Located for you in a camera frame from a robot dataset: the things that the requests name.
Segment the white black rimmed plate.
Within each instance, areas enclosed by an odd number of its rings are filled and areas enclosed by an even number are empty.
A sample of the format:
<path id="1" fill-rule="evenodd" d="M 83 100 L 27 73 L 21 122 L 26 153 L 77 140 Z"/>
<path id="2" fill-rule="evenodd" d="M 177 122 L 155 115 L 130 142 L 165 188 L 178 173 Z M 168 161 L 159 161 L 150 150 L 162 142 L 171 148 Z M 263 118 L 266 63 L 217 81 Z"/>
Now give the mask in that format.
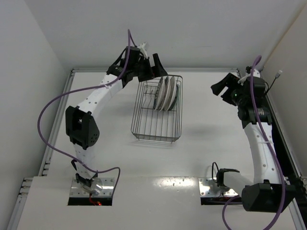
<path id="1" fill-rule="evenodd" d="M 165 105 L 164 105 L 165 111 L 167 111 L 170 108 L 174 95 L 175 95 L 175 77 L 172 76 L 169 79 L 168 90 L 166 93 Z"/>

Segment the small blue patterned plate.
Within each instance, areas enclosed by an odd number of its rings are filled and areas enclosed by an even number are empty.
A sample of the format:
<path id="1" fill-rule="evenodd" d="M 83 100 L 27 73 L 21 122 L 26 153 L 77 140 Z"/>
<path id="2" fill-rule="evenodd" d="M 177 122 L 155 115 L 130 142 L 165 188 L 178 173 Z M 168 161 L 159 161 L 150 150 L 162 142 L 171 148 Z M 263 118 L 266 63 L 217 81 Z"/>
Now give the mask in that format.
<path id="1" fill-rule="evenodd" d="M 175 107 L 175 105 L 177 103 L 179 92 L 180 92 L 180 86 L 177 84 L 176 85 L 176 94 L 175 94 L 175 97 L 174 97 L 174 100 L 173 100 L 171 106 L 169 107 L 169 110 L 173 110 L 174 109 L 174 107 Z"/>

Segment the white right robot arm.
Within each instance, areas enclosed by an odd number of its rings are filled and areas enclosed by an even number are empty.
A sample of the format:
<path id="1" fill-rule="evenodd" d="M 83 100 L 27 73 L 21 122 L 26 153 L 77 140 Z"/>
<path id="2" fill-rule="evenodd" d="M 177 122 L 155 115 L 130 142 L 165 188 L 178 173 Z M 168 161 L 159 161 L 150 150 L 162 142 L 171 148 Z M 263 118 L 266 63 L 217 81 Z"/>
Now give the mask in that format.
<path id="1" fill-rule="evenodd" d="M 257 70 L 251 78 L 239 78 L 228 73 L 211 86 L 214 95 L 238 108 L 238 117 L 250 144 L 254 179 L 250 181 L 236 169 L 219 169 L 218 187 L 233 189 L 246 211 L 276 213 L 285 209 L 295 197 L 293 185 L 282 185 L 283 177 L 277 168 L 272 141 L 272 116 L 265 106 L 266 83 Z"/>

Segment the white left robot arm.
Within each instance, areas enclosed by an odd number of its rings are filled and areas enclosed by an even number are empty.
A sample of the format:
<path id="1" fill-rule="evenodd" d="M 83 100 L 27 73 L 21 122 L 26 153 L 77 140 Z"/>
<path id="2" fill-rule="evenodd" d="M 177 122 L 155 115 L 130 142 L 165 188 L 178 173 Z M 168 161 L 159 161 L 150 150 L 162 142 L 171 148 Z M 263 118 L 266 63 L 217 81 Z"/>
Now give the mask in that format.
<path id="1" fill-rule="evenodd" d="M 71 163 L 76 170 L 76 181 L 85 189 L 92 189 L 98 181 L 99 173 L 94 169 L 94 145 L 100 135 L 96 119 L 111 98 L 134 77 L 143 82 L 167 75 L 157 53 L 153 54 L 153 60 L 154 66 L 151 66 L 144 48 L 140 46 L 126 47 L 108 68 L 98 88 L 77 106 L 66 109 L 66 134 L 76 154 Z"/>

